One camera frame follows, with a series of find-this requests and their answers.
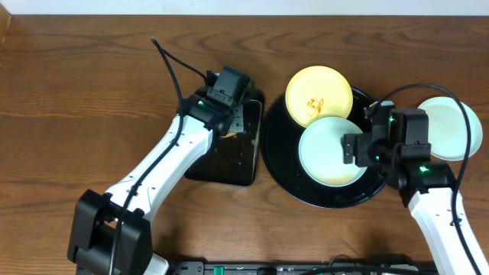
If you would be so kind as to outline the orange green scrub sponge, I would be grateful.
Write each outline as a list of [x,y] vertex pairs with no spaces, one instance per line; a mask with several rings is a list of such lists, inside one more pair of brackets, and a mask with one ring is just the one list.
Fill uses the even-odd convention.
[[233,137],[235,136],[237,133],[228,133],[227,135],[225,135],[223,138],[230,138],[230,137]]

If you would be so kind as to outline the light blue plate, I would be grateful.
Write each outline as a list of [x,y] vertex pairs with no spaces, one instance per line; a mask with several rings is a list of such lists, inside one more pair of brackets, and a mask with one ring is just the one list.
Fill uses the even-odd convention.
[[344,164],[342,138],[363,131],[345,118],[328,117],[314,121],[302,133],[299,142],[300,164],[317,183],[343,187],[359,180],[366,167]]

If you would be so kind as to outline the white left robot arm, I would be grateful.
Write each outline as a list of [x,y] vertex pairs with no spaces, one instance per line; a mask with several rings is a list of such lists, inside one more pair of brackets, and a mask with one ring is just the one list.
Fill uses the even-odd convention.
[[236,186],[254,182],[263,106],[251,100],[232,109],[227,137],[203,122],[175,117],[154,149],[104,194],[79,198],[67,256],[78,274],[166,274],[168,260],[152,248],[151,225],[182,177]]

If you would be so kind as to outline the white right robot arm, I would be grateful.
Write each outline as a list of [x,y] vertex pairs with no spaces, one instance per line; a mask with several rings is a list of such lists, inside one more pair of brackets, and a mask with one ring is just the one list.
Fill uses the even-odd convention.
[[342,148],[345,163],[378,167],[385,183],[399,191],[440,274],[488,273],[488,262],[456,189],[457,180],[447,163],[430,160],[426,131],[391,132],[383,137],[345,134]]

